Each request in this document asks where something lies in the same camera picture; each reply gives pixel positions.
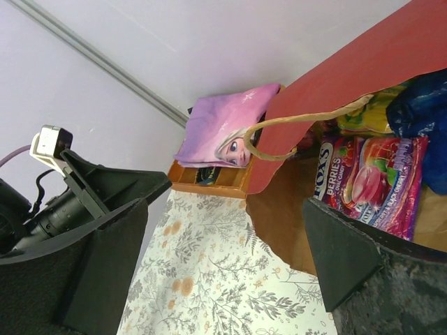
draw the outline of candy packet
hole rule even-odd
[[[428,139],[323,139],[314,197],[363,223],[413,239]]]
[[[323,129],[318,123],[313,124],[312,127],[305,133],[301,141],[296,145],[296,152],[287,158],[287,160],[290,161],[295,158],[303,158],[308,155],[316,156],[322,139]]]
[[[404,91],[410,81],[383,89],[362,108],[346,115],[337,117],[337,124],[342,131],[357,132],[358,135],[368,135],[373,132],[375,136],[380,134],[392,134],[393,130],[386,118],[386,108]]]

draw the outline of floral tablecloth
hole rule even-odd
[[[173,191],[118,334],[333,335],[316,277],[256,237],[242,200]]]

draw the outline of cartoon princess print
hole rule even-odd
[[[240,168],[246,167],[251,156],[244,143],[244,134],[247,129],[241,128],[226,136],[214,151],[216,158]]]

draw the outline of bag handle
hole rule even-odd
[[[291,157],[296,152],[296,148],[293,148],[291,150],[291,152],[289,152],[286,155],[272,156],[272,155],[266,154],[264,152],[261,152],[261,151],[257,150],[257,148],[254,147],[254,145],[250,141],[253,134],[256,131],[258,131],[259,129],[262,129],[262,128],[265,128],[268,126],[273,126],[274,124],[290,124],[293,122],[331,120],[336,117],[346,115],[350,112],[358,110],[359,108],[362,108],[369,102],[369,100],[371,100],[371,98],[373,96],[374,96],[374,94],[366,94],[364,96],[361,96],[356,101],[353,101],[352,103],[349,103],[348,105],[345,105],[337,110],[333,110],[332,112],[315,113],[315,114],[301,114],[301,115],[295,115],[293,117],[278,117],[277,119],[271,119],[271,120],[267,120],[264,122],[260,122],[259,124],[255,124],[254,126],[250,127],[247,130],[247,132],[244,134],[245,147],[253,155],[258,157],[259,159],[263,159],[264,161],[285,161],[287,158]]]

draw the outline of wooden box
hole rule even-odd
[[[245,199],[252,165],[253,160],[245,169],[223,167],[215,185],[203,186],[195,183],[198,169],[185,168],[174,161],[170,167],[168,177],[173,183],[173,190],[176,191]]]

